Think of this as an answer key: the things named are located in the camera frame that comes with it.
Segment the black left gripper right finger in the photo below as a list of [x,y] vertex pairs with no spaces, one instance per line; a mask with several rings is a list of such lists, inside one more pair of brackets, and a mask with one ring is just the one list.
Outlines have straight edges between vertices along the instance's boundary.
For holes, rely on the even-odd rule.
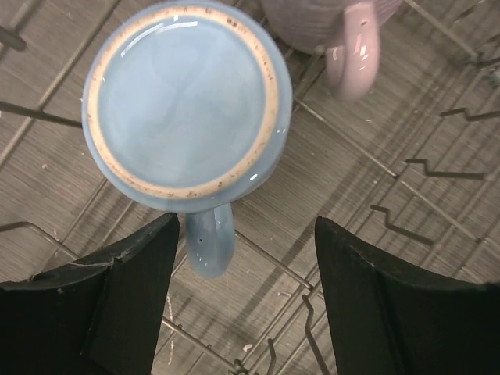
[[314,239],[339,374],[498,373],[498,284],[425,270],[328,218]]

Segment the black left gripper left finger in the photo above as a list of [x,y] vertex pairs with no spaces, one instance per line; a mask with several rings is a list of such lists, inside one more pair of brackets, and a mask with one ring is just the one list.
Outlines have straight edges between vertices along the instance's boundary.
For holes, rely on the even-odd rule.
[[167,213],[74,263],[2,283],[2,373],[150,373],[179,233]]

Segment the blue ceramic mug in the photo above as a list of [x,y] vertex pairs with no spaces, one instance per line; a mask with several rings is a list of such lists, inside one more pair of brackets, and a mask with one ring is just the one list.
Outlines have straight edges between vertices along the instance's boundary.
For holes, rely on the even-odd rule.
[[168,1],[106,40],[84,85],[91,155],[128,198],[184,214],[191,266],[222,275],[235,248],[231,205],[272,174],[292,87],[280,49],[252,17],[217,1]]

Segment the lilac ceramic mug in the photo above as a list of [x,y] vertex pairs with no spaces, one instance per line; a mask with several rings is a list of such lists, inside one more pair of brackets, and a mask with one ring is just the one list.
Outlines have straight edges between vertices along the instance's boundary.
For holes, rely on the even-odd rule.
[[306,54],[324,49],[332,95],[353,102],[370,91],[380,65],[380,28],[399,0],[268,0],[262,2],[270,28]]

